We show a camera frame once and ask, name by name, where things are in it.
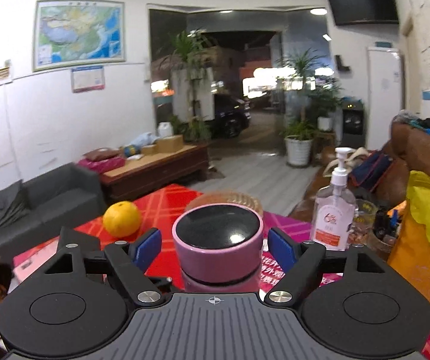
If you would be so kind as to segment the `pink thermos cap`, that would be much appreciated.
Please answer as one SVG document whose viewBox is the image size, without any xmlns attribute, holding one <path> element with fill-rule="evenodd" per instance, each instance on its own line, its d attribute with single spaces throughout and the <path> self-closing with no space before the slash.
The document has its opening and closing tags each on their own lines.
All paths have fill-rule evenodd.
<svg viewBox="0 0 430 360">
<path fill-rule="evenodd" d="M 263 236 L 262 217 L 234 203 L 198 206 L 172 227 L 182 273 L 210 285 L 253 275 L 261 264 Z"/>
</svg>

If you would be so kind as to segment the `pink thermos bottle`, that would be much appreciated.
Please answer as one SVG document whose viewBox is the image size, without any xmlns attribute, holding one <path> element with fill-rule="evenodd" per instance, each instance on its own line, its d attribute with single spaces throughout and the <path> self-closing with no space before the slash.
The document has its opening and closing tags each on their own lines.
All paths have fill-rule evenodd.
<svg viewBox="0 0 430 360">
<path fill-rule="evenodd" d="M 183 271 L 182 278 L 187 293 L 256 293 L 260 288 L 260 270 L 236 283 L 205 284 L 189 277 Z"/>
</svg>

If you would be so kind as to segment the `hand sanitizer pump bottle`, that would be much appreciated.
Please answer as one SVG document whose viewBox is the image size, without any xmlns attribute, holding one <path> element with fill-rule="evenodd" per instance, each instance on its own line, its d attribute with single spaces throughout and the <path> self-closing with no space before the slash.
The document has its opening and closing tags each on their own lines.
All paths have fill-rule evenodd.
<svg viewBox="0 0 430 360">
<path fill-rule="evenodd" d="M 356 198 L 347 188 L 349 171 L 345 160 L 352 152 L 348 147 L 335 149 L 337 164 L 328 186 L 318 190 L 315 198 L 310 239 L 327 250 L 344 251 L 356 210 Z"/>
</svg>

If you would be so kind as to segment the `red patterned tablecloth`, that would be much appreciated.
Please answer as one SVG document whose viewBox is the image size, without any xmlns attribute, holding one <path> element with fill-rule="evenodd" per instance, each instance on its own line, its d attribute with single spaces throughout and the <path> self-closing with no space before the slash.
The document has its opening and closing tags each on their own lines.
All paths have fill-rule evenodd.
<svg viewBox="0 0 430 360">
<path fill-rule="evenodd" d="M 201 196 L 202 193 L 196 192 L 186 187 L 172 184 L 168 187 L 159 189 L 154 193 L 142 197 L 134 201 L 134 204 L 142 212 L 142 225 L 140 230 L 146 230 L 156 227 L 162 233 L 162 249 L 161 253 L 151 264 L 147 273 L 153 276 L 169 276 L 173 279 L 174 285 L 178 288 L 183 287 L 183 280 L 180 272 L 177 255 L 174 249 L 172 238 L 172 225 L 176 219 L 185 211 L 185 207 L 194 199 Z M 283 230 L 293 240 L 297 242 L 304 241 L 309 238 L 310 224 L 296 219 L 284 217 L 278 214 L 273 214 L 264 211 L 263 215 L 265 233 L 269 228 L 276 227 Z M 98 217 L 83 225 L 75 228 L 79 232 L 87 233 L 91 236 L 96 236 L 100 239 L 101 246 L 104 247 L 116 239 L 107 233 L 103 227 L 103 218 Z M 15 267 L 30 259 L 35 253 L 46 247 L 53 239 L 58 241 L 56 236 L 49 236 L 49 240 L 38 242 L 33 248 L 19 253 L 13 258 Z M 283 272 L 278 264 L 275 263 L 271 254 L 268 251 L 263 252 L 262 258 L 262 278 L 260 289 L 267 292 L 271 289 L 278 280 L 283 277 Z M 430 359 L 430 336 L 425 344 L 422 354 Z"/>
</svg>

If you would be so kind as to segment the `yellow orange fruit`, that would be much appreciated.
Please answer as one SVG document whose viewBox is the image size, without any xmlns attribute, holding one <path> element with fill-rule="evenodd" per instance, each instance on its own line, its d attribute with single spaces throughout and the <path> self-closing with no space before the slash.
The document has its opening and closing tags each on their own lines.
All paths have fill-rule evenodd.
<svg viewBox="0 0 430 360">
<path fill-rule="evenodd" d="M 143 221 L 138 207 L 128 201 L 112 204 L 103 215 L 103 227 L 116 238 L 137 234 Z"/>
</svg>

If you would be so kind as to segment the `small glass jar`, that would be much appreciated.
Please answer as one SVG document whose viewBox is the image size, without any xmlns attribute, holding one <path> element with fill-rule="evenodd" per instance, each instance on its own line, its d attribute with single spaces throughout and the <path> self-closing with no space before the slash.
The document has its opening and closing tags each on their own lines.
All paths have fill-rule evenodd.
<svg viewBox="0 0 430 360">
<path fill-rule="evenodd" d="M 365 244 L 369 232 L 373 229 L 378 207 L 369 201 L 356 199 L 356 210 L 347 243 Z"/>
</svg>

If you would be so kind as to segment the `glass ashtray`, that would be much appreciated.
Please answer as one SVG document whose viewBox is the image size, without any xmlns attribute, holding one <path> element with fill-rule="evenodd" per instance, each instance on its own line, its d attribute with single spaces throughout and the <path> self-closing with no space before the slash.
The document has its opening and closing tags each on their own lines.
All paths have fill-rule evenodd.
<svg viewBox="0 0 430 360">
<path fill-rule="evenodd" d="M 234 191 L 234 190 L 222 190 L 212 191 L 204 193 L 199 197 L 192 200 L 185 208 L 185 211 L 192 210 L 199 206 L 205 206 L 210 204 L 238 204 L 243 205 L 247 208 L 256 211 L 260 216 L 264 215 L 264 210 L 261 202 L 258 198 L 252 197 L 250 194 Z"/>
</svg>

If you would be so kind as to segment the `bronze pen holder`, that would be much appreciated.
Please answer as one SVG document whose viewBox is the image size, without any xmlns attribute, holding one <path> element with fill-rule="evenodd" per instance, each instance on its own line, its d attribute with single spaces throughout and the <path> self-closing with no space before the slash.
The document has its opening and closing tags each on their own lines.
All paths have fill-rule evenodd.
<svg viewBox="0 0 430 360">
<path fill-rule="evenodd" d="M 379 209 L 366 236 L 365 245 L 385 262 L 397 241 L 403 217 L 404 208 Z"/>
</svg>

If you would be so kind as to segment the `pink booklet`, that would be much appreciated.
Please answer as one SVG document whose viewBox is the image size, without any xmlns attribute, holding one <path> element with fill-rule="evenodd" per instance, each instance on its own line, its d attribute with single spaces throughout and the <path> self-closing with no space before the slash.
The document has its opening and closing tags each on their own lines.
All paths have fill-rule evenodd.
<svg viewBox="0 0 430 360">
<path fill-rule="evenodd" d="M 13 258 L 13 274 L 8 292 L 12 292 L 19 284 L 39 269 L 57 251 L 59 238 L 55 237 L 27 250 Z"/>
</svg>

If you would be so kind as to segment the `dark grey sofa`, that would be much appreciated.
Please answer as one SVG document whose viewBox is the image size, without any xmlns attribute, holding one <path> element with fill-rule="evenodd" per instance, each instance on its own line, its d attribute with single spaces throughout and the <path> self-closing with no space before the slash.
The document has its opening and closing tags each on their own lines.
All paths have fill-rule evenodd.
<svg viewBox="0 0 430 360">
<path fill-rule="evenodd" d="M 76 164 L 59 166 L 0 190 L 0 257 L 22 252 L 106 211 L 98 174 Z"/>
</svg>

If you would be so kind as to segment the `yellow dried mango bag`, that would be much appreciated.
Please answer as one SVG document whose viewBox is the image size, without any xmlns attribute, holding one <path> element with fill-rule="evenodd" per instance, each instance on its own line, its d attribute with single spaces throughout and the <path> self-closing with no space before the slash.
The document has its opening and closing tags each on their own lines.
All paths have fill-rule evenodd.
<svg viewBox="0 0 430 360">
<path fill-rule="evenodd" d="M 430 177 L 411 171 L 400 234 L 388 264 L 430 303 Z"/>
</svg>

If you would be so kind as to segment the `white potted plant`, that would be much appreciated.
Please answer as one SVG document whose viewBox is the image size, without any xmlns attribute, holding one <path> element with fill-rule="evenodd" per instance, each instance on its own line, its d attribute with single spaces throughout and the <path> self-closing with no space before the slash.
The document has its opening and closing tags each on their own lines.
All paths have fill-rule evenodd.
<svg viewBox="0 0 430 360">
<path fill-rule="evenodd" d="M 319 55 L 314 49 L 294 51 L 281 58 L 287 77 L 283 78 L 286 94 L 286 122 L 282 131 L 287 152 L 287 164 L 306 167 L 309 163 L 315 127 L 307 120 L 307 103 L 315 72 L 320 67 Z"/>
</svg>

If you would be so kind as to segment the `black water dispenser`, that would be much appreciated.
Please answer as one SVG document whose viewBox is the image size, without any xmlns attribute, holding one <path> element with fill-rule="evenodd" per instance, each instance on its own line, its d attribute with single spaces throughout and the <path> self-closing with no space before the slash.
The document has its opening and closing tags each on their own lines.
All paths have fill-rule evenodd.
<svg viewBox="0 0 430 360">
<path fill-rule="evenodd" d="M 358 149 L 365 145 L 365 108 L 360 99 L 342 98 L 341 146 Z"/>
</svg>

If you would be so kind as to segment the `tall palm plant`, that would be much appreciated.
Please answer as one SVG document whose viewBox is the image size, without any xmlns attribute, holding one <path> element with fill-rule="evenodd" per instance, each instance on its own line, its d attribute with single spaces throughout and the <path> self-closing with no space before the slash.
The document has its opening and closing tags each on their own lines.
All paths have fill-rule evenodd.
<svg viewBox="0 0 430 360">
<path fill-rule="evenodd" d="M 158 69 L 169 73 L 169 88 L 174 91 L 174 129 L 186 142 L 205 143 L 211 133 L 200 94 L 210 83 L 208 38 L 199 30 L 182 30 L 171 36 L 171 45 L 172 52 L 162 57 Z"/>
</svg>

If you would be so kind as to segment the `black parked car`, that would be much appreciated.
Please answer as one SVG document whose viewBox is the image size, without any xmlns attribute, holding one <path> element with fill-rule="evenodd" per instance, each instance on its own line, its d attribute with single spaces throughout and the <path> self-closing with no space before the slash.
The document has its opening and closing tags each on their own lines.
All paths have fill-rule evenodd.
<svg viewBox="0 0 430 360">
<path fill-rule="evenodd" d="M 235 138 L 251 121 L 250 103 L 228 94 L 214 94 L 214 119 L 210 121 L 212 139 Z"/>
</svg>

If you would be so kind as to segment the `brown leather sofa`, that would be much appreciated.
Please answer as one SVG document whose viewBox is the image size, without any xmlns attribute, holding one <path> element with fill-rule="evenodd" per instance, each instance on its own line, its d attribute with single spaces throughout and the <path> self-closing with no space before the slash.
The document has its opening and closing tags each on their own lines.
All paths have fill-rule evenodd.
<svg viewBox="0 0 430 360">
<path fill-rule="evenodd" d="M 352 182 L 347 186 L 356 197 L 392 208 L 405 200 L 409 172 L 420 171 L 430 176 L 430 135 L 418 128 L 393 122 L 391 139 L 382 152 L 392 158 L 391 166 L 374 189 L 363 189 Z"/>
</svg>

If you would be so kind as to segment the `white door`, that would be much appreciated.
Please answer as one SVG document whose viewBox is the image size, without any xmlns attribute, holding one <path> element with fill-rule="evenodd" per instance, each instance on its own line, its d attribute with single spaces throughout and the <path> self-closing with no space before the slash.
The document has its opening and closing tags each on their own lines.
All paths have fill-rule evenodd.
<svg viewBox="0 0 430 360">
<path fill-rule="evenodd" d="M 403 69 L 397 49 L 369 47 L 369 100 L 365 147 L 378 150 L 389 140 L 393 118 L 403 105 Z"/>
</svg>

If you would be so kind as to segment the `framed wall notice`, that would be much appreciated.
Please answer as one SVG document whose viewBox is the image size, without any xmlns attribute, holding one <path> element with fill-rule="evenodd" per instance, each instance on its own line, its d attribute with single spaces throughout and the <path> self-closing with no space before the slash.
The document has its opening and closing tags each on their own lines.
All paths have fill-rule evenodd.
<svg viewBox="0 0 430 360">
<path fill-rule="evenodd" d="M 85 66 L 71 69 L 74 94 L 105 89 L 104 66 Z"/>
</svg>

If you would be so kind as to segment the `wall map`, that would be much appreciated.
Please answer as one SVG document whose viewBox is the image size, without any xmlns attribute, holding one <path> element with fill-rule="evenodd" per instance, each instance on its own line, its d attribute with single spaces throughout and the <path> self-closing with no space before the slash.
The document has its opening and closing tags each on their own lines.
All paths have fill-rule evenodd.
<svg viewBox="0 0 430 360">
<path fill-rule="evenodd" d="M 123 2 L 37 2 L 33 31 L 33 71 L 124 61 Z"/>
</svg>

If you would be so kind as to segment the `wall mounted television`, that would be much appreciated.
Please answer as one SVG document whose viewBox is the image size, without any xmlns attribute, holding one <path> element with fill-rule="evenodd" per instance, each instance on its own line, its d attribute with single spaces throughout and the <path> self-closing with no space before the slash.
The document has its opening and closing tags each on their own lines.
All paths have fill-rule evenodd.
<svg viewBox="0 0 430 360">
<path fill-rule="evenodd" d="M 337 26 L 399 24 L 395 0 L 328 0 Z"/>
</svg>

